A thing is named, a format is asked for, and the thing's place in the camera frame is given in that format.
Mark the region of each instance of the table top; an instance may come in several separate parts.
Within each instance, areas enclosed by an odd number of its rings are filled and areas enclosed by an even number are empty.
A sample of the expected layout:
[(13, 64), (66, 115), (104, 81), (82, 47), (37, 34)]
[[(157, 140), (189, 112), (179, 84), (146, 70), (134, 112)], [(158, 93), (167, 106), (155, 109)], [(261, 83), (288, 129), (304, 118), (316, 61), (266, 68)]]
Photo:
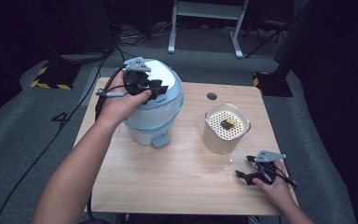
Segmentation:
[[(108, 78), (100, 78), (95, 90)], [(279, 215), (256, 186), (247, 186), (235, 170), (255, 172), (246, 156), (260, 150), (280, 152), (267, 110), (255, 87), (183, 83), (185, 102), (163, 148), (136, 143), (120, 124), (112, 138), (92, 194), (93, 211), (154, 214)], [(207, 94), (213, 92), (212, 101)], [(94, 122), (93, 94), (76, 143)], [(251, 122), (250, 131), (228, 154), (212, 153), (202, 142), (205, 113), (229, 103)]]

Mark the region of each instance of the perforated container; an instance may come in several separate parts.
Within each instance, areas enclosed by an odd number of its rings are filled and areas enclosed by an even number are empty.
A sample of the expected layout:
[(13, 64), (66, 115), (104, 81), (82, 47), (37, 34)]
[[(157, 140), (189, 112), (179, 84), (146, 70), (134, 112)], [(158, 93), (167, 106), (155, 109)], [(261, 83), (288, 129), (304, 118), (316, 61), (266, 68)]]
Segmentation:
[[(222, 121), (228, 119), (234, 124), (226, 129)], [(230, 153), (250, 128), (250, 121), (235, 105), (219, 105), (205, 114), (202, 141), (214, 153)]]

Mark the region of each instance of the wire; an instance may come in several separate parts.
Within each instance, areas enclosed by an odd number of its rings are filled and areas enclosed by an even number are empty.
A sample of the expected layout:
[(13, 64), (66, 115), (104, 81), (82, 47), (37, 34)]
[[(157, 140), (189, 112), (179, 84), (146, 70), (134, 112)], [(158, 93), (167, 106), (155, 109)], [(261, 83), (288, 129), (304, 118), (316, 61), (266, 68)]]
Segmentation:
[(249, 224), (260, 224), (257, 217), (254, 217), (254, 216), (248, 216), (248, 222), (249, 222)]
[(105, 58), (103, 58), (103, 60), (100, 61), (99, 65), (98, 65), (98, 71), (97, 74), (95, 75), (94, 80), (92, 81), (91, 86), (89, 87), (89, 90), (87, 91), (87, 93), (85, 94), (85, 96), (83, 97), (83, 99), (77, 104), (76, 108), (72, 111), (72, 113), (69, 115), (67, 121), (64, 121), (62, 126), (60, 127), (60, 129), (54, 134), (54, 136), (51, 138), (51, 140), (48, 142), (48, 144), (46, 145), (46, 147), (42, 150), (42, 152), (36, 157), (36, 159), (31, 163), (31, 165), (28, 167), (28, 169), (25, 171), (25, 173), (21, 176), (21, 178), (19, 179), (19, 181), (16, 183), (16, 185), (13, 187), (13, 189), (10, 191), (10, 193), (7, 195), (7, 197), (5, 198), (4, 203), (2, 204), (1, 208), (0, 208), (0, 216), (2, 215), (7, 202), (9, 201), (9, 199), (11, 198), (11, 196), (13, 195), (13, 193), (15, 192), (15, 190), (17, 189), (17, 187), (20, 185), (20, 183), (22, 182), (22, 180), (28, 175), (28, 173), (32, 170), (32, 168), (34, 168), (34, 165), (40, 160), (40, 158), (46, 153), (46, 151), (49, 149), (49, 147), (53, 144), (54, 140), (58, 137), (58, 135), (61, 133), (62, 129), (65, 127), (65, 125), (69, 122), (69, 120), (71, 119), (71, 117), (75, 114), (75, 112), (78, 110), (78, 108), (81, 106), (81, 104), (83, 104), (83, 102), (85, 101), (85, 99), (87, 98), (87, 96), (89, 95), (92, 86), (94, 85), (97, 76), (100, 74), (101, 72), (101, 68), (103, 66), (103, 64), (105, 63), (106, 59), (108, 56), (106, 56)]
[(110, 92), (110, 91), (112, 91), (113, 89), (115, 89), (115, 88), (120, 88), (120, 87), (124, 87), (124, 85), (119, 85), (119, 86), (112, 87), (112, 88), (110, 88), (107, 92)]
[(125, 51), (122, 51), (122, 53), (125, 53), (125, 54), (127, 54), (127, 55), (130, 55), (131, 57), (134, 57), (134, 58), (137, 58), (137, 57), (138, 57), (138, 56), (136, 56), (136, 55), (130, 54), (130, 53), (125, 52)]
[(120, 220), (120, 213), (116, 213), (116, 221), (115, 221), (115, 224), (118, 224)]
[[(132, 29), (126, 29), (123, 30), (122, 33), (119, 36), (119, 40), (118, 40), (118, 44), (120, 46), (124, 46), (124, 47), (136, 47), (136, 46), (141, 46), (143, 45), (146, 41), (150, 41), (150, 40), (155, 40), (158, 38), (161, 38), (165, 35), (168, 35), (169, 33), (163, 33), (161, 34), (164, 30), (166, 30), (167, 27), (170, 27), (172, 23), (169, 22), (167, 23), (164, 27), (160, 28), (157, 30), (157, 32), (153, 32), (154, 34), (152, 34), (151, 38), (146, 38), (145, 35), (142, 34), (137, 34), (134, 30)], [(123, 39), (130, 39), (130, 38), (135, 38), (135, 40), (133, 42), (127, 42), (127, 41), (123, 41)]]
[(80, 58), (80, 59), (71, 59), (71, 58), (67, 58), (65, 56), (62, 56), (62, 58), (70, 64), (86, 64), (86, 63), (96, 63), (96, 62), (102, 60), (108, 54), (109, 54), (109, 52), (104, 52), (101, 56)]
[(118, 49), (118, 51), (120, 51), (121, 59), (123, 60), (123, 62), (125, 62), (124, 55), (123, 55), (123, 51), (122, 51), (121, 48), (118, 46), (118, 44), (116, 44), (116, 48)]
[(297, 183), (295, 183), (295, 181), (289, 179), (289, 177), (287, 177), (282, 170), (280, 170), (278, 167), (275, 167), (275, 169), (281, 171), (282, 175), (280, 175), (280, 174), (278, 174), (277, 172), (272, 171), (272, 170), (270, 170), (270, 169), (266, 169), (266, 168), (264, 168), (264, 171), (267, 171), (267, 172), (270, 172), (270, 173), (272, 173), (272, 174), (275, 174), (275, 175), (277, 175), (278, 177), (282, 178), (285, 182), (289, 183), (291, 186), (297, 187)]
[[(60, 10), (60, 8), (58, 7), (56, 1), (55, 1), (55, 0), (51, 0), (51, 2), (52, 2), (52, 4), (55, 6), (55, 8), (57, 9), (57, 11), (58, 11), (58, 13), (60, 14), (60, 16), (62, 17), (63, 23), (65, 23), (65, 26), (66, 26), (66, 28), (68, 29), (69, 33), (74, 37), (74, 39), (77, 41), (77, 43), (78, 43), (82, 48), (87, 49), (87, 50), (90, 50), (90, 51), (95, 51), (95, 52), (101, 52), (101, 51), (108, 52), (108, 51), (110, 51), (111, 49), (114, 48), (116, 41), (115, 41), (115, 39), (114, 39), (113, 36), (110, 36), (112, 42), (111, 42), (110, 46), (107, 47), (106, 49), (94, 49), (94, 48), (91, 48), (91, 47), (85, 45), (85, 44), (77, 37), (77, 35), (75, 34), (75, 32), (73, 31), (73, 29), (72, 29), (71, 26), (69, 25), (68, 20), (67, 20), (67, 19), (65, 18), (65, 16), (63, 15), (63, 13), (62, 13), (62, 11)], [(92, 60), (91, 62), (88, 62), (88, 63), (98, 62), (99, 60), (100, 60), (100, 59), (95, 59), (95, 60)]]
[[(107, 81), (105, 87), (103, 88), (103, 91), (106, 91), (108, 90), (108, 88), (110, 87), (110, 85), (112, 84), (112, 81), (113, 79), (115, 78), (115, 76), (125, 67), (126, 65), (123, 64), (121, 67), (119, 67), (114, 73), (113, 75), (109, 78), (109, 80)], [(97, 105), (95, 106), (95, 120), (97, 120), (97, 118), (99, 117), (100, 113), (101, 113), (101, 110), (102, 110), (102, 107), (103, 107), (103, 103), (104, 103), (104, 100), (106, 99), (105, 96), (100, 96), (99, 99), (98, 99), (98, 102), (97, 102)], [(89, 201), (87, 202), (87, 214), (89, 216), (89, 219), (90, 220), (94, 220), (96, 219), (94, 217), (94, 215), (92, 214), (92, 209), (91, 209), (91, 201), (92, 201), (92, 191), (91, 191), (91, 194), (89, 195)]]

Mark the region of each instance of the black cable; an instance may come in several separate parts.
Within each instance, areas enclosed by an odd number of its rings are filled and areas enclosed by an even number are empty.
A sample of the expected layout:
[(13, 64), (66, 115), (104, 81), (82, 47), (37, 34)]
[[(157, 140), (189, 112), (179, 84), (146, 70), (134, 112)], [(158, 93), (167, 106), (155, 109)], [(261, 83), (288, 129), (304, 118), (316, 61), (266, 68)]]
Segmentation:
[(65, 58), (65, 57), (62, 57), (62, 58), (70, 64), (86, 64), (86, 63), (96, 63), (100, 60), (103, 60), (103, 58), (105, 58), (107, 54), (108, 53), (104, 52), (101, 56), (80, 58), (80, 59), (70, 59), (70, 58)]
[[(80, 101), (80, 103), (77, 104), (76, 108), (72, 111), (72, 113), (70, 114), (70, 116), (68, 117), (68, 121), (71, 119), (71, 117), (75, 114), (75, 112), (78, 110), (78, 108), (81, 106), (81, 104), (84, 102), (84, 100), (87, 98), (87, 96), (89, 95), (92, 86), (95, 83), (95, 80), (98, 76), (98, 74), (101, 71), (101, 68), (104, 64), (104, 62), (106, 61), (108, 56), (106, 56), (103, 60), (101, 60), (100, 64), (98, 65), (98, 71), (97, 74), (94, 78), (94, 80), (92, 81), (91, 86), (89, 87), (89, 90), (87, 91), (87, 93), (85, 94), (85, 96), (83, 97), (83, 99)], [(60, 134), (60, 132), (62, 131), (62, 129), (65, 127), (66, 123), (68, 121), (64, 121), (62, 126), (59, 128), (59, 130), (54, 134), (54, 136), (52, 137), (52, 139), (50, 140), (50, 142), (48, 142), (48, 144), (46, 145), (46, 147), (42, 150), (42, 152), (36, 157), (36, 159), (31, 163), (31, 165), (28, 167), (28, 169), (25, 171), (25, 173), (21, 176), (20, 180), (16, 183), (16, 185), (13, 187), (13, 189), (10, 191), (10, 193), (7, 195), (7, 197), (5, 198), (4, 203), (2, 204), (1, 208), (0, 208), (0, 216), (2, 215), (7, 202), (9, 201), (9, 199), (11, 198), (11, 196), (13, 195), (14, 191), (17, 189), (17, 187), (20, 185), (20, 183), (22, 182), (22, 180), (28, 175), (28, 173), (32, 170), (32, 168), (34, 168), (34, 165), (40, 160), (40, 158), (46, 153), (46, 151), (49, 149), (49, 147), (53, 144), (54, 140), (58, 137), (58, 135)]]
[[(106, 85), (103, 88), (104, 92), (108, 92), (111, 91), (114, 88), (118, 88), (118, 87), (123, 87), (123, 86), (115, 86), (111, 89), (108, 89), (110, 87), (110, 85), (112, 84), (113, 79), (115, 79), (116, 75), (125, 67), (126, 65), (123, 64), (121, 67), (119, 67), (114, 73), (113, 75), (109, 78), (109, 80), (106, 82)], [(103, 108), (103, 103), (104, 100), (106, 99), (105, 96), (100, 96), (97, 102), (97, 105), (95, 106), (95, 120), (97, 120), (97, 118), (100, 116), (101, 110)], [(95, 220), (96, 218), (94, 217), (94, 215), (92, 214), (92, 208), (91, 208), (91, 201), (92, 201), (92, 191), (91, 194), (89, 195), (89, 201), (87, 202), (87, 214), (89, 216), (90, 220)]]
[(290, 184), (293, 187), (297, 187), (297, 183), (295, 183), (293, 180), (291, 180), (289, 177), (287, 177), (282, 170), (280, 170), (278, 167), (275, 167), (275, 169), (281, 171), (283, 175), (280, 175), (277, 172), (272, 171), (270, 169), (264, 168), (263, 170), (267, 171), (267, 172), (269, 172), (271, 174), (277, 175), (278, 177), (282, 178), (286, 183)]
[[(170, 27), (169, 24), (164, 26), (162, 29), (158, 29), (157, 32), (155, 31), (155, 34), (152, 34), (151, 38), (146, 38), (145, 35), (143, 34), (137, 34), (135, 31), (131, 30), (131, 29), (126, 29), (123, 30), (122, 34), (120, 35), (120, 40), (118, 41), (118, 44), (124, 47), (134, 47), (134, 46), (141, 46), (143, 45), (146, 41), (149, 40), (155, 40), (155, 39), (159, 39), (161, 37), (163, 37), (164, 35), (167, 35), (167, 32), (163, 32), (166, 30), (166, 28)], [(135, 38), (134, 42), (125, 42), (122, 41), (122, 38)]]
[(109, 97), (108, 96), (108, 92), (116, 89), (116, 88), (120, 88), (120, 87), (125, 87), (125, 85), (118, 85), (118, 86), (115, 86), (115, 87), (112, 87), (110, 88), (108, 91), (105, 91), (104, 89), (98, 89), (97, 91), (97, 95), (101, 96), (101, 97)]
[[(123, 54), (130, 55), (130, 56), (132, 56), (132, 57), (134, 57), (134, 58), (138, 57), (138, 56), (133, 55), (133, 54), (130, 54), (130, 53), (128, 53), (128, 52), (122, 51), (122, 50), (121, 50), (121, 48), (120, 48), (119, 46), (117, 46), (117, 49), (118, 49), (118, 51), (120, 51), (120, 53), (121, 53), (121, 58), (123, 59), (123, 62), (125, 62), (125, 60), (124, 60), (124, 55), (123, 55)], [(183, 81), (183, 82), (187, 82), (187, 80), (186, 80), (186, 79), (181, 78), (179, 75), (177, 75), (177, 76), (181, 79), (181, 81)]]
[(121, 59), (123, 60), (123, 62), (125, 62), (123, 51), (122, 51), (121, 48), (118, 46), (118, 44), (116, 44), (116, 48), (118, 49), (118, 51), (120, 51)]
[(62, 11), (60, 10), (60, 8), (58, 7), (57, 3), (55, 0), (51, 0), (52, 4), (55, 6), (55, 8), (57, 9), (57, 12), (60, 14), (60, 16), (62, 17), (62, 20), (63, 20), (63, 23), (65, 24), (66, 28), (68, 29), (69, 33), (71, 33), (71, 35), (74, 37), (74, 39), (77, 41), (77, 43), (83, 47), (84, 49), (87, 49), (87, 50), (90, 50), (90, 51), (96, 51), (96, 52), (99, 52), (99, 51), (107, 51), (107, 50), (111, 50), (113, 47), (114, 47), (114, 44), (112, 43), (111, 46), (107, 47), (106, 49), (93, 49), (85, 44), (83, 44), (80, 39), (77, 37), (77, 35), (75, 34), (75, 32), (73, 31), (73, 29), (70, 27), (67, 19), (63, 16), (62, 14)]

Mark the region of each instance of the small object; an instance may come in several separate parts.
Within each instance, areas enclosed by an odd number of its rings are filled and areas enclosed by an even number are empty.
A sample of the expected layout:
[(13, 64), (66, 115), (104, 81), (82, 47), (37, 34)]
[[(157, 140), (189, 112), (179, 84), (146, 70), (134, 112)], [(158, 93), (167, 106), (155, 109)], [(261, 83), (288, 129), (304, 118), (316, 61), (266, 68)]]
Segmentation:
[(208, 97), (208, 99), (210, 99), (210, 100), (216, 100), (217, 99), (217, 95), (214, 92), (209, 92), (208, 94), (206, 94), (206, 97)]
[(235, 171), (235, 173), (237, 174), (238, 178), (245, 179), (248, 186), (254, 185), (254, 178), (259, 178), (264, 183), (271, 185), (274, 182), (276, 176), (282, 178), (286, 183), (290, 184), (293, 187), (297, 186), (297, 182), (295, 180), (290, 179), (285, 174), (277, 173), (275, 161), (280, 159), (286, 159), (286, 155), (261, 150), (256, 157), (247, 156), (246, 159), (250, 162), (255, 163), (255, 169), (257, 170), (257, 172), (247, 175), (246, 173), (237, 170)]
[(152, 139), (152, 145), (154, 148), (161, 148), (161, 147), (167, 146), (168, 143), (170, 143), (170, 141), (171, 141), (171, 138), (170, 138), (170, 135), (167, 130), (165, 133), (163, 133), (157, 137), (154, 137)]
[(161, 86), (162, 80), (160, 79), (150, 80), (146, 72), (151, 72), (151, 69), (143, 62), (137, 60), (129, 63), (124, 73), (124, 88), (130, 95), (137, 95), (143, 91), (151, 90), (152, 94), (147, 101), (156, 100), (159, 95), (167, 92), (168, 86)]
[(96, 92), (97, 95), (103, 96), (103, 97), (122, 97), (126, 94), (126, 92), (122, 91), (104, 91), (103, 89), (99, 89)]
[(220, 123), (224, 129), (229, 130), (230, 128), (235, 126), (235, 120), (234, 119), (224, 119)]

